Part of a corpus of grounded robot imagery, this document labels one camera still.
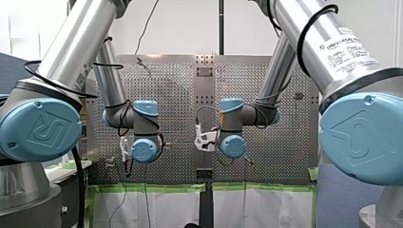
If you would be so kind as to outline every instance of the metal pole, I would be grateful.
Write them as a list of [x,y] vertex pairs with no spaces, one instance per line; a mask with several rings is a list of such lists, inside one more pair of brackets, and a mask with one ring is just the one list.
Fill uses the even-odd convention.
[[220,55],[224,55],[224,0],[219,0]]
[[260,105],[275,104],[281,99],[282,91],[290,81],[291,73],[295,65],[296,52],[282,33],[279,37],[273,58],[264,78],[256,103]]
[[38,73],[82,90],[117,8],[112,0],[79,0],[53,41]]

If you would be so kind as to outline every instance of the metal bracket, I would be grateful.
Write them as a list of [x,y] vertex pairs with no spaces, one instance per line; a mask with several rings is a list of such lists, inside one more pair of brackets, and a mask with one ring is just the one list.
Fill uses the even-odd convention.
[[211,181],[213,178],[213,169],[212,168],[201,168],[196,170],[196,178],[198,180],[208,180]]
[[198,77],[213,77],[213,68],[212,67],[198,67],[197,76]]

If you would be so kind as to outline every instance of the universal robots logo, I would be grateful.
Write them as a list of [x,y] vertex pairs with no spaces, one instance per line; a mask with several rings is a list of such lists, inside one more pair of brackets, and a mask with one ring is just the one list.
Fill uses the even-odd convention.
[[28,141],[50,148],[60,148],[71,126],[71,121],[49,112],[43,112],[38,116],[29,132]]

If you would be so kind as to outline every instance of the perforated metal panel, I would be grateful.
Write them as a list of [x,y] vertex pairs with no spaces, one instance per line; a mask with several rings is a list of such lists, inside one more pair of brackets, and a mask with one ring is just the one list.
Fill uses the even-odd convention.
[[[197,167],[213,167],[214,181],[309,182],[307,169],[317,163],[317,91],[299,68],[284,93],[280,122],[265,130],[244,127],[246,157],[254,163],[246,165],[243,160],[231,162],[220,153],[211,157],[196,150],[193,144],[195,108],[201,102],[218,107],[224,97],[242,97],[245,102],[252,102],[259,93],[270,57],[214,56],[211,64],[210,56],[208,67],[213,69],[213,77],[197,75],[197,68],[206,66],[201,65],[200,56],[199,59],[196,56],[141,58],[146,69],[137,64],[134,56],[119,58],[125,65],[121,77],[127,98],[157,100],[161,132],[173,143],[170,150],[147,166],[147,181],[193,183]],[[100,95],[96,83],[87,83],[86,88],[87,92],[93,88]],[[296,101],[296,92],[302,92],[304,98]],[[88,154],[94,160],[90,180],[98,184],[123,181],[117,131],[102,123],[101,99],[87,103],[87,108]],[[203,130],[209,130],[212,123],[218,124],[218,115],[211,111],[203,111],[201,116]],[[114,166],[107,167],[110,164],[107,160],[112,157],[116,157]],[[134,164],[130,180],[144,181],[143,165]]]
[[[220,99],[240,97],[251,103],[259,94],[268,61],[262,57],[217,57],[216,106]],[[302,100],[294,99],[302,92]],[[306,183],[309,181],[308,167],[316,163],[310,153],[311,109],[317,109],[317,92],[311,80],[296,67],[292,81],[285,90],[280,105],[280,121],[261,130],[245,126],[245,157],[230,161],[222,154],[214,157],[214,181],[270,181],[284,183]]]
[[[156,100],[159,103],[160,132],[167,142],[173,143],[165,149],[160,158],[147,166],[148,182],[184,183],[195,182],[195,164],[193,156],[194,125],[194,57],[170,56],[152,58],[142,56],[144,65],[137,64],[133,56],[122,56],[120,62],[125,66],[121,70],[121,78],[127,99]],[[95,86],[97,95],[100,91]],[[121,161],[120,138],[117,130],[106,127],[102,122],[104,105],[102,100],[95,101],[93,106],[94,134],[96,151],[92,154],[95,160],[92,169],[93,183],[108,183],[124,179]],[[109,167],[107,159],[116,157],[114,167]],[[144,165],[133,165],[131,181],[144,180]]]

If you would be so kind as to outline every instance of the green tape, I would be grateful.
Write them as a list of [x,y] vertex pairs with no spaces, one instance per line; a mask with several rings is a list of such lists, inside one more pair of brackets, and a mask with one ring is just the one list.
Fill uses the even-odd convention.
[[[213,191],[239,191],[244,190],[245,186],[242,182],[231,183],[213,183]],[[311,185],[283,185],[272,183],[246,183],[246,189],[257,189],[267,191],[286,191],[286,192],[313,192]]]
[[318,167],[308,168],[308,171],[311,181],[317,181],[317,177],[319,176],[319,168]]
[[317,227],[317,186],[313,185],[314,191],[312,192],[312,228]]
[[[95,193],[123,193],[127,192],[144,192],[144,183],[118,183],[104,185],[90,185],[89,191]],[[204,184],[179,184],[179,185],[158,185],[148,184],[147,192],[149,193],[192,193],[204,191]]]
[[88,212],[89,212],[89,228],[94,227],[94,210],[95,210],[95,198],[97,193],[92,190],[91,186],[88,189]]
[[[118,183],[104,185],[90,185],[88,187],[88,212],[89,212],[89,227],[94,227],[94,208],[96,196],[100,193],[123,193],[127,192],[144,192],[143,183]],[[204,184],[179,184],[179,185],[158,185],[148,184],[148,193],[194,193],[205,190]],[[244,182],[219,182],[213,183],[213,191],[239,191],[244,190]],[[253,183],[247,182],[246,189],[259,189],[268,191],[287,191],[287,192],[312,192],[312,228],[316,226],[317,218],[317,187],[315,185],[283,185],[271,183]]]

